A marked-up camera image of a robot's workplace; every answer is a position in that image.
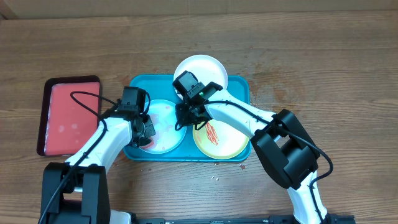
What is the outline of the light blue plate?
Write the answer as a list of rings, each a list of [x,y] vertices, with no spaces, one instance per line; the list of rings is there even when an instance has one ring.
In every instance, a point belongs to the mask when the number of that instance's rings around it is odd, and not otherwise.
[[[168,100],[153,100],[149,106],[150,116],[156,134],[151,137],[154,145],[143,150],[150,154],[164,154],[174,150],[184,139],[186,128],[175,130],[177,118],[175,115],[175,103]]]

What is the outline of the white plate with red stain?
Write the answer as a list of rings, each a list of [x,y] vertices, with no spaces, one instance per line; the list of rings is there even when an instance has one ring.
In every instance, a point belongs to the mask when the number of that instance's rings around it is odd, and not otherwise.
[[[223,87],[210,97],[211,100],[228,100],[232,95],[227,91],[228,75],[225,67],[217,59],[209,55],[193,55],[183,60],[176,68],[174,80],[184,71],[194,74],[198,82],[204,86],[214,82]]]

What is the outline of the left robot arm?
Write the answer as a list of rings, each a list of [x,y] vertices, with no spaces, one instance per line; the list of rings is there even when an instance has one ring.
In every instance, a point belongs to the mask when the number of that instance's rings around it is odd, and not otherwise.
[[[151,143],[150,96],[126,86],[84,146],[64,163],[51,162],[43,173],[39,223],[136,223],[136,216],[110,207],[107,173],[126,146]]]

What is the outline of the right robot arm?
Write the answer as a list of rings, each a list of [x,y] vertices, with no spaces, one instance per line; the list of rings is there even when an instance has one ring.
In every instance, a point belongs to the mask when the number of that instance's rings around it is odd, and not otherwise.
[[[315,145],[297,117],[283,109],[275,114],[255,108],[221,85],[199,82],[184,71],[172,83],[183,102],[177,106],[176,130],[192,125],[199,130],[210,120],[221,121],[247,136],[268,176],[287,189],[298,223],[326,223],[317,181],[319,157],[330,158]]]

